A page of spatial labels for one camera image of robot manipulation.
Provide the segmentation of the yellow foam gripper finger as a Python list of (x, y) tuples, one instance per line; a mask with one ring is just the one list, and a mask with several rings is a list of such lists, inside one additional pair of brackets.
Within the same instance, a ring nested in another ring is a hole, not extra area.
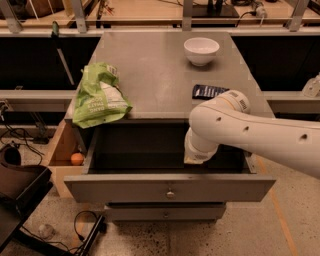
[(189, 165), (201, 165), (204, 160), (195, 155), (190, 155), (187, 152), (184, 153), (184, 163)]

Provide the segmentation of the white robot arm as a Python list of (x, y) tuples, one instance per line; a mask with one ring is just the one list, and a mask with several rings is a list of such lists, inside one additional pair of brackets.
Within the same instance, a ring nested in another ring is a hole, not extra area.
[(320, 123), (254, 116), (248, 98), (229, 90), (190, 113), (185, 159), (201, 164), (220, 145), (240, 148), (320, 178)]

